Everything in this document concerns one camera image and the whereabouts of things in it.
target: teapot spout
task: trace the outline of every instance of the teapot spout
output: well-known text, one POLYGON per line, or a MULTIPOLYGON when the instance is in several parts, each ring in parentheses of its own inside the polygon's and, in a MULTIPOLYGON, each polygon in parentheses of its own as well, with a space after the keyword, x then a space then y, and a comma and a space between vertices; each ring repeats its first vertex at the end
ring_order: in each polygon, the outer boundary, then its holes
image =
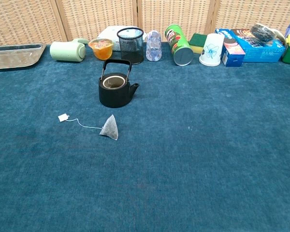
POLYGON ((130 99, 132 99, 136 89, 138 88, 138 86, 140 86, 138 83, 135 83, 133 85, 130 86, 129 88, 129 96, 130 96, 130 99))

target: blue cardboard box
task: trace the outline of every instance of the blue cardboard box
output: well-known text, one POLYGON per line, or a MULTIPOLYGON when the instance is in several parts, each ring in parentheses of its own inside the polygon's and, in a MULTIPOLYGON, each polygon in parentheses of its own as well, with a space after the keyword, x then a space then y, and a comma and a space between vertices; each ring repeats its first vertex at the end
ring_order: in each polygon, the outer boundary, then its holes
POLYGON ((250 29, 232 29, 231 35, 246 53, 244 62, 277 62, 285 52, 280 40, 261 43, 251 34, 250 29))
POLYGON ((240 67, 243 63, 245 52, 231 35, 229 29, 216 29, 215 33, 224 35, 221 52, 222 62, 226 67, 240 67))

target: white card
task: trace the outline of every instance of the white card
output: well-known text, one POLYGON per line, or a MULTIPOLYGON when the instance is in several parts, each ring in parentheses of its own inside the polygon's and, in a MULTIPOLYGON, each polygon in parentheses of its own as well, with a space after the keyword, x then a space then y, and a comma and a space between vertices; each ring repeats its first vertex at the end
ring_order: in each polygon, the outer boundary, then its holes
POLYGON ((62 122, 62 121, 67 120, 69 116, 67 114, 62 114, 62 115, 59 115, 58 118, 59 118, 59 121, 62 122))

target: wicker folding screen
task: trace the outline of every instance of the wicker folding screen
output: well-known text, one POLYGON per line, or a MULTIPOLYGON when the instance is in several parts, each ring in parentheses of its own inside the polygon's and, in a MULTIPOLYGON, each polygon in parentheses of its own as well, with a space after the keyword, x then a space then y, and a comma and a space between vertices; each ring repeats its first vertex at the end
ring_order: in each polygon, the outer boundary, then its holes
POLYGON ((284 34, 290 23, 290 0, 220 0, 217 28, 250 28, 255 23, 284 34))
POLYGON ((136 0, 56 1, 68 40, 95 39, 107 26, 137 25, 136 0))
POLYGON ((66 40, 53 7, 51 0, 0 0, 0 45, 66 40))
POLYGON ((195 33, 204 33, 210 0, 138 0, 139 26, 145 32, 153 29, 161 33, 168 25, 181 26, 188 40, 195 33))

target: tea bag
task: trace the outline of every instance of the tea bag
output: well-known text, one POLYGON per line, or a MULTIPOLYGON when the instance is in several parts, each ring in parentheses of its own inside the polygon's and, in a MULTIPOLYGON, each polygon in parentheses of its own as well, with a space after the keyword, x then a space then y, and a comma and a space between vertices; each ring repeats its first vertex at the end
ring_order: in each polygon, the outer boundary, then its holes
POLYGON ((100 135, 106 135, 112 139, 118 139, 118 129, 114 115, 111 115, 105 122, 100 135))
POLYGON ((67 121, 67 122, 77 121, 78 124, 80 126, 82 126, 82 127, 92 128, 92 129, 100 129, 101 130, 100 135, 105 135, 105 136, 108 136, 111 139, 115 139, 115 140, 118 139, 118 129, 117 129, 117 124, 116 124, 116 120, 115 120, 114 115, 111 115, 107 119, 107 121, 105 122, 105 124, 104 124, 104 126, 102 128, 100 128, 100 127, 87 127, 87 126, 82 125, 79 122, 78 118, 73 119, 73 120, 68 120, 69 117, 70 116, 67 115, 67 114, 62 114, 62 115, 58 116, 60 122, 63 122, 63 121, 67 121))

